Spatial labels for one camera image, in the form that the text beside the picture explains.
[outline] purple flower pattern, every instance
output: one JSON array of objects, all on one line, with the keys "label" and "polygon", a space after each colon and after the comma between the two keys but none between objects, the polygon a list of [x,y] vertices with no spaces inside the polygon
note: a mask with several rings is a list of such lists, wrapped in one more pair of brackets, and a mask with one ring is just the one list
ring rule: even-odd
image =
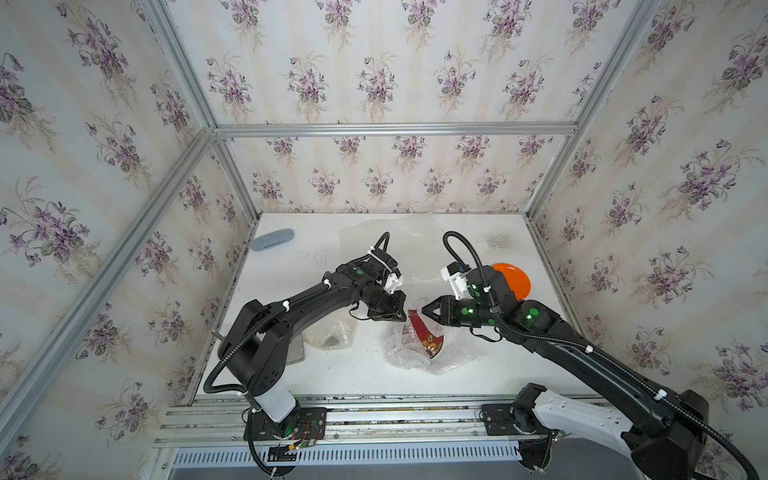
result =
[{"label": "purple flower pattern", "polygon": [[560,280],[562,280],[565,288],[569,290],[576,288],[576,276],[574,275],[575,266],[572,258],[568,258],[566,261],[558,263],[555,270],[557,270]]},{"label": "purple flower pattern", "polygon": [[147,326],[155,333],[157,345],[170,341],[175,346],[184,346],[184,337],[192,339],[192,330],[181,319],[180,308],[180,303],[168,301],[162,310],[152,312],[153,319]]},{"label": "purple flower pattern", "polygon": [[[726,439],[733,441],[733,433],[728,430],[718,430]],[[717,442],[707,442],[699,457],[696,471],[709,475],[716,480],[736,480],[742,478],[739,462]]]},{"label": "purple flower pattern", "polygon": [[302,204],[301,202],[288,200],[288,207],[286,208],[287,214],[314,214],[315,209],[309,205]]},{"label": "purple flower pattern", "polygon": [[250,85],[243,74],[235,68],[239,60],[240,56],[227,54],[224,55],[221,63],[215,58],[208,58],[205,63],[212,68],[206,76],[209,82],[208,88],[221,95],[220,105],[224,113],[230,114],[237,123],[243,124],[247,122],[248,114],[251,112],[245,104],[249,104],[251,100],[248,94]]},{"label": "purple flower pattern", "polygon": [[648,35],[637,56],[637,62],[644,61],[638,68],[638,72],[650,70],[654,65],[658,65],[656,58],[664,47],[675,35],[680,34],[681,31],[688,31],[694,24],[696,3],[696,0],[667,0],[659,8],[659,12],[654,15],[650,24],[653,31]]},{"label": "purple flower pattern", "polygon": [[154,272],[155,280],[165,288],[166,281],[176,285],[176,277],[179,275],[178,257],[171,258],[173,254],[174,249],[168,244],[165,235],[156,231],[144,243],[141,252],[134,259],[134,264],[141,269],[144,276]]},{"label": "purple flower pattern", "polygon": [[641,303],[653,304],[654,308],[658,308],[659,299],[664,304],[679,297],[685,301],[686,294],[694,287],[697,273],[714,278],[707,269],[709,265],[693,262],[688,259],[689,256],[690,253],[684,247],[679,247],[674,253],[662,250],[658,257],[648,260],[653,272],[642,273],[634,279],[637,287],[632,294],[639,296]]},{"label": "purple flower pattern", "polygon": [[757,156],[757,150],[731,152],[732,146],[729,141],[720,139],[713,150],[696,153],[693,161],[680,166],[685,180],[671,184],[661,194],[666,198],[661,211],[667,212],[670,219],[684,215],[692,220],[690,213],[694,207],[705,211],[713,200],[728,199],[728,192],[736,186],[736,172],[742,161],[753,167],[765,164],[765,160]]},{"label": "purple flower pattern", "polygon": [[395,209],[392,210],[393,214],[415,214],[416,213],[416,200],[411,200],[407,204],[398,202],[395,204]]},{"label": "purple flower pattern", "polygon": [[0,63],[0,122],[8,125],[5,133],[14,135],[18,132],[18,139],[31,150],[30,140],[33,132],[37,132],[48,149],[55,152],[53,141],[56,133],[51,129],[53,120],[38,115],[43,108],[26,98],[26,90],[18,83],[16,71],[24,71],[24,67],[16,57],[6,52]]},{"label": "purple flower pattern", "polygon": [[317,67],[317,62],[322,57],[322,55],[310,54],[305,61],[299,60],[298,57],[290,59],[290,64],[297,71],[291,69],[288,72],[288,90],[299,94],[296,99],[296,112],[297,114],[303,112],[308,122],[317,121],[320,112],[324,110],[320,106],[320,102],[326,100],[328,84],[325,76],[320,73]]},{"label": "purple flower pattern", "polygon": [[669,341],[664,338],[664,328],[658,326],[650,332],[643,327],[637,329],[635,343],[627,343],[625,354],[629,366],[636,369],[658,369],[661,376],[670,374],[672,357],[667,353]]},{"label": "purple flower pattern", "polygon": [[219,314],[221,298],[211,295],[210,290],[208,290],[205,295],[205,303],[206,306],[200,310],[200,316],[202,316],[205,321],[205,328],[212,329],[216,323],[216,315]]},{"label": "purple flower pattern", "polygon": [[723,70],[720,78],[713,78],[712,89],[704,100],[714,101],[714,106],[704,115],[714,112],[722,114],[726,108],[735,106],[736,95],[746,97],[746,88],[768,68],[768,15],[749,34],[734,39],[738,43],[730,49],[728,60],[732,66]]},{"label": "purple flower pattern", "polygon": [[406,168],[408,171],[412,171],[419,164],[417,159],[423,155],[424,147],[426,147],[424,137],[395,137],[395,143],[392,145],[392,148],[398,151],[398,156],[395,157],[395,166],[400,167],[400,171],[403,173],[406,172]]},{"label": "purple flower pattern", "polygon": [[168,83],[169,77],[168,70],[162,71],[160,80],[153,83],[150,90],[155,97],[155,109],[163,119],[163,125],[173,125],[176,141],[181,147],[186,147],[192,143],[194,136],[194,130],[190,124],[191,117],[184,99]]},{"label": "purple flower pattern", "polygon": [[507,183],[506,174],[500,173],[495,168],[486,168],[483,170],[482,177],[475,180],[475,184],[478,186],[478,200],[482,200],[480,203],[485,204],[491,200],[496,190],[503,184]]},{"label": "purple flower pattern", "polygon": [[701,385],[706,397],[726,411],[729,406],[737,406],[741,412],[768,407],[768,344],[753,349],[734,341],[730,346],[715,346],[715,350],[721,362],[693,365],[700,371],[693,384]]},{"label": "purple flower pattern", "polygon": [[452,55],[450,51],[443,57],[442,67],[435,71],[437,83],[440,85],[440,106],[444,113],[454,111],[462,103],[462,90],[470,80],[475,80],[475,71],[472,70],[474,60],[465,60],[462,53],[457,51]]},{"label": "purple flower pattern", "polygon": [[541,70],[551,60],[546,57],[541,57],[533,63],[520,60],[519,70],[507,78],[504,93],[509,94],[509,99],[502,102],[501,111],[507,121],[518,120],[528,113],[528,106],[536,102],[536,94],[544,90],[544,75]]},{"label": "purple flower pattern", "polygon": [[378,61],[374,61],[373,57],[365,57],[362,61],[365,67],[358,75],[357,89],[366,93],[362,112],[368,112],[372,122],[381,121],[389,111],[387,104],[395,99],[397,84],[395,75],[390,71],[390,64],[395,58],[395,55],[385,53]]},{"label": "purple flower pattern", "polygon": [[600,157],[594,152],[597,145],[588,138],[587,141],[581,145],[574,154],[574,163],[571,165],[571,171],[568,172],[568,177],[571,182],[568,184],[569,188],[576,187],[581,182],[581,178],[586,174],[594,173],[597,168]]},{"label": "purple flower pattern", "polygon": [[93,124],[86,123],[88,133],[98,142],[96,158],[106,164],[114,165],[125,173],[125,180],[129,180],[136,188],[145,185],[152,188],[152,174],[149,172],[147,162],[139,157],[134,145],[136,131],[130,125],[123,124],[115,115],[110,123],[106,118],[94,116]]},{"label": "purple flower pattern", "polygon": [[79,353],[74,357],[78,360],[86,359],[93,353],[101,357],[99,363],[109,360],[117,363],[115,358],[118,349],[122,348],[127,354],[131,354],[131,338],[128,332],[121,332],[114,323],[108,311],[112,308],[110,303],[104,305],[104,309],[96,317],[96,321],[85,333],[85,338],[78,347]]},{"label": "purple flower pattern", "polygon": [[589,338],[595,346],[602,348],[607,340],[611,342],[614,341],[611,336],[611,331],[603,325],[603,321],[599,315],[585,317],[584,321],[581,323],[587,330],[587,338]]},{"label": "purple flower pattern", "polygon": [[336,199],[336,185],[340,185],[341,180],[336,176],[336,172],[329,172],[325,168],[313,168],[310,185],[315,189],[320,200],[330,205]]},{"label": "purple flower pattern", "polygon": [[598,22],[605,16],[611,8],[619,6],[621,0],[612,3],[610,0],[584,0],[575,2],[571,6],[576,18],[574,18],[573,28],[568,29],[568,42],[575,43],[571,56],[577,51],[583,50],[587,44],[592,42]]},{"label": "purple flower pattern", "polygon": [[203,270],[208,276],[218,276],[219,263],[210,249],[210,238],[203,237],[199,240],[192,240],[191,243],[192,247],[187,248],[187,252],[192,257],[192,267],[195,270]]},{"label": "purple flower pattern", "polygon": [[230,227],[240,227],[240,216],[235,209],[235,197],[230,193],[219,194],[216,199],[216,205],[219,207],[219,218],[225,220]]},{"label": "purple flower pattern", "polygon": [[97,429],[107,431],[107,445],[110,440],[116,442],[125,437],[126,432],[133,433],[134,437],[146,435],[149,422],[158,421],[157,407],[154,401],[144,399],[140,393],[142,386],[140,382],[131,386],[123,384],[119,398],[105,405],[103,410],[107,413],[94,422]]},{"label": "purple flower pattern", "polygon": [[341,157],[342,162],[348,163],[350,166],[356,164],[358,161],[357,151],[360,148],[360,143],[365,139],[365,137],[333,138],[333,143],[339,145],[339,157]]},{"label": "purple flower pattern", "polygon": [[264,2],[266,0],[219,0],[222,7],[232,12],[234,28],[240,40],[250,40],[254,51],[263,45],[264,34],[259,24],[258,6]]},{"label": "purple flower pattern", "polygon": [[408,42],[414,41],[416,50],[429,43],[429,30],[434,28],[430,23],[438,2],[445,4],[445,0],[401,0],[402,9],[408,12]]},{"label": "purple flower pattern", "polygon": [[165,384],[171,392],[174,393],[174,398],[177,402],[184,399],[187,394],[187,390],[192,385],[192,378],[194,377],[195,358],[193,356],[184,360],[178,370],[174,370],[170,374],[170,380]]},{"label": "purple flower pattern", "polygon": [[344,200],[344,208],[339,210],[340,214],[367,214],[370,212],[365,204],[360,204],[355,200]]},{"label": "purple flower pattern", "polygon": [[483,37],[481,51],[488,53],[488,64],[500,61],[512,50],[512,37],[523,32],[523,22],[531,17],[531,0],[489,0],[483,20],[493,28]]},{"label": "purple flower pattern", "polygon": [[605,235],[613,237],[626,224],[637,225],[643,220],[641,214],[648,210],[645,204],[640,202],[641,189],[635,187],[634,182],[627,185],[624,191],[616,190],[611,201],[611,209],[605,213],[603,222],[606,225]]},{"label": "purple flower pattern", "polygon": [[522,162],[522,167],[530,165],[536,158],[536,154],[545,144],[552,143],[554,137],[551,135],[523,135],[518,140],[520,145],[520,154],[518,155],[518,163]]},{"label": "purple flower pattern", "polygon": [[592,273],[587,278],[587,295],[595,297],[600,292],[616,293],[619,291],[619,283],[624,280],[619,276],[619,262],[614,259],[614,254],[609,253],[605,258],[594,259]]},{"label": "purple flower pattern", "polygon": [[480,159],[485,156],[485,149],[491,146],[491,139],[485,135],[462,135],[456,145],[456,150],[462,154],[456,159],[456,166],[461,168],[462,173],[470,172],[473,168],[480,165]]},{"label": "purple flower pattern", "polygon": [[276,206],[283,198],[283,188],[280,182],[275,179],[276,172],[267,171],[264,174],[253,174],[251,181],[251,190],[261,195],[271,207]]},{"label": "purple flower pattern", "polygon": [[642,107],[628,122],[629,135],[619,140],[614,151],[616,158],[614,165],[626,167],[629,164],[636,165],[636,154],[645,155],[650,147],[661,141],[661,135],[667,130],[667,119],[670,114],[683,111],[682,107],[675,105],[676,101],[664,103],[661,97],[654,95],[650,105]]},{"label": "purple flower pattern", "polygon": [[349,39],[352,32],[349,30],[352,26],[349,24],[349,16],[352,14],[353,1],[360,3],[360,0],[325,0],[325,2],[316,1],[320,10],[326,11],[326,24],[323,27],[328,32],[328,41],[334,38],[339,42],[339,51],[349,45]]},{"label": "purple flower pattern", "polygon": [[208,208],[210,202],[206,202],[205,197],[203,184],[197,178],[197,175],[187,178],[184,189],[179,192],[179,200],[184,207],[184,211],[191,208],[194,218],[198,223],[208,223],[210,218],[210,209]]},{"label": "purple flower pattern", "polygon": [[291,165],[296,161],[293,156],[293,143],[299,141],[298,137],[276,137],[264,139],[266,144],[272,147],[272,155],[277,159],[277,163],[285,162],[285,165]]},{"label": "purple flower pattern", "polygon": [[68,29],[68,40],[71,46],[78,48],[82,65],[99,67],[101,86],[115,104],[118,98],[128,107],[135,104],[136,78],[129,77],[125,72],[128,60],[118,50],[120,39],[112,34],[107,24],[82,5],[72,8],[67,2],[62,2],[56,5],[56,9],[72,27]]},{"label": "purple flower pattern", "polygon": [[589,228],[584,224],[584,212],[581,211],[581,207],[576,207],[572,212],[566,212],[565,225],[560,230],[560,238],[563,239],[560,248],[567,247],[573,240],[583,240],[586,230]]},{"label": "purple flower pattern", "polygon": [[395,183],[395,179],[389,172],[376,167],[368,169],[368,175],[362,179],[362,182],[368,188],[368,196],[371,197],[371,201],[381,205],[387,199],[387,188]]},{"label": "purple flower pattern", "polygon": [[57,263],[56,274],[73,285],[78,276],[92,277],[101,265],[101,255],[96,251],[101,241],[86,243],[91,231],[87,225],[78,223],[76,209],[32,197],[32,192],[41,188],[34,184],[36,180],[37,177],[27,180],[23,190],[17,180],[17,204],[0,208],[0,227],[17,231],[8,235],[11,246],[5,252],[13,249],[18,255],[23,251],[30,267],[50,256]]},{"label": "purple flower pattern", "polygon": [[57,480],[63,469],[58,466],[58,460],[48,464],[49,459],[46,457],[41,462],[33,462],[31,455],[20,450],[28,441],[29,437],[26,435],[16,437],[15,447],[19,450],[9,452],[5,457],[0,471],[3,480]]},{"label": "purple flower pattern", "polygon": [[451,182],[453,179],[450,175],[440,170],[439,167],[427,170],[426,177],[422,178],[425,200],[433,205],[437,203],[442,198],[443,190]]},{"label": "purple flower pattern", "polygon": [[572,94],[576,95],[576,101],[568,105],[568,113],[566,114],[568,118],[572,120],[576,119],[578,112],[581,110],[581,105],[584,103],[584,99],[587,97],[587,94],[592,88],[592,84],[598,77],[598,71],[602,66],[603,63],[599,61],[592,66],[592,69],[587,76],[578,79],[578,85],[571,92]]},{"label": "purple flower pattern", "polygon": [[[312,213],[312,214],[314,214],[314,212],[294,212],[294,213]],[[236,244],[230,245],[230,249],[227,250],[227,252],[224,254],[224,258],[227,259],[227,265],[229,265],[230,268],[234,268],[235,265],[237,265],[237,261],[240,260],[240,255],[242,253],[243,253],[243,246],[242,245],[236,245]]]}]

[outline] black cable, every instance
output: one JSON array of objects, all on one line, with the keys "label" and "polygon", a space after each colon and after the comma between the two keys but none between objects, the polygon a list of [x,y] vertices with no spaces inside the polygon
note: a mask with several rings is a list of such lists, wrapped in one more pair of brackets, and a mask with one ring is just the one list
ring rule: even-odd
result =
[{"label": "black cable", "polygon": [[[319,288],[317,290],[314,290],[309,293],[299,293],[296,296],[293,296],[288,299],[289,306],[298,306],[302,303],[305,303],[309,300],[314,299],[317,296],[320,296],[321,294],[325,293],[326,291],[330,290],[330,285],[327,283],[321,283],[319,285]],[[232,357],[237,353],[238,350],[243,348],[243,346],[248,343],[253,336],[255,336],[261,329],[269,324],[272,320],[277,318],[278,315],[281,315],[286,312],[285,306],[280,306],[276,308],[275,310],[271,311],[267,316],[256,322],[253,326],[251,326],[245,334],[243,334],[243,338],[240,339],[238,343],[236,343],[232,348],[227,350],[227,352],[224,354],[223,357],[221,357],[221,360],[216,364],[214,369],[210,372],[208,375],[208,378],[205,379],[205,383],[203,384],[203,391],[205,393],[221,393],[221,392],[247,392],[246,388],[240,384],[237,383],[228,383],[226,385],[217,385],[214,386],[214,382],[216,381],[216,378],[219,376],[219,374],[224,370],[224,367],[227,366],[229,361],[232,359]]]},{"label": "black cable", "polygon": [[256,452],[256,446],[253,444],[253,410],[251,409],[248,409],[248,423],[246,424],[245,430],[245,436],[247,437],[250,456],[253,458],[253,461],[256,463],[256,465],[259,466],[262,472],[266,473],[270,476],[270,478],[272,478],[273,471],[274,475],[278,477],[284,477],[293,471],[295,467],[272,467],[274,468],[274,470],[272,470],[270,467],[264,465],[264,462],[261,461],[261,456]]}]

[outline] plastic bag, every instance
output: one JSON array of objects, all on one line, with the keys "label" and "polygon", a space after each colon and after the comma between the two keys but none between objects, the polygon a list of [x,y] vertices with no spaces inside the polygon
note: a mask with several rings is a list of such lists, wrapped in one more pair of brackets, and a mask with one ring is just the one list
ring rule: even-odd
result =
[{"label": "plastic bag", "polygon": [[305,342],[321,350],[348,349],[355,341],[358,322],[347,309],[340,309],[307,327],[301,336]]},{"label": "plastic bag", "polygon": [[397,260],[405,283],[440,278],[440,270],[452,262],[447,253],[432,254],[442,245],[442,230],[432,214],[368,220],[343,228],[339,231],[341,251],[348,253],[350,259],[361,257],[384,232],[390,233],[386,252]]},{"label": "plastic bag", "polygon": [[[474,337],[468,329],[444,327],[423,316],[421,308],[425,300],[411,303],[406,307],[408,319],[405,323],[392,323],[382,338],[384,356],[392,365],[405,370],[421,369],[433,375],[443,375],[483,356]],[[416,310],[427,330],[435,337],[442,336],[442,346],[437,355],[430,358],[429,350],[434,346],[425,345],[410,319],[409,310]]]}]

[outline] mounting plate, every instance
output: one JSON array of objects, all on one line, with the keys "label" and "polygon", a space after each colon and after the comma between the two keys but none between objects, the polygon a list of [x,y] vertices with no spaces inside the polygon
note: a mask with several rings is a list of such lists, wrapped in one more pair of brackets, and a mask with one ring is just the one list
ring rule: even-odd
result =
[{"label": "mounting plate", "polygon": [[[290,436],[289,440],[301,440],[306,434],[306,439],[322,439],[326,434],[326,416],[328,410],[324,408],[301,409],[299,411],[299,422],[296,424],[296,430]],[[244,440],[248,440],[248,430],[246,429]],[[253,440],[255,442],[265,440],[275,440],[274,428],[262,410],[253,414]]]}]

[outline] aluminum frame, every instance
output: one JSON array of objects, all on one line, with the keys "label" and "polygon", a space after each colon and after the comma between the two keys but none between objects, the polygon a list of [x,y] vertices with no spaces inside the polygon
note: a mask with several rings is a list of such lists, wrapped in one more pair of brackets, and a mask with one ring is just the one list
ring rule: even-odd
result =
[{"label": "aluminum frame", "polygon": [[391,124],[247,124],[220,125],[217,137],[393,137],[397,135],[573,134],[570,121],[425,122]]},{"label": "aluminum frame", "polygon": [[176,198],[213,141],[213,129],[198,132],[174,169],[165,177],[128,231],[107,255],[98,273],[45,340],[22,376],[0,403],[0,452],[11,445],[18,430],[37,408],[83,339],[104,302],[118,288],[144,241]]}]

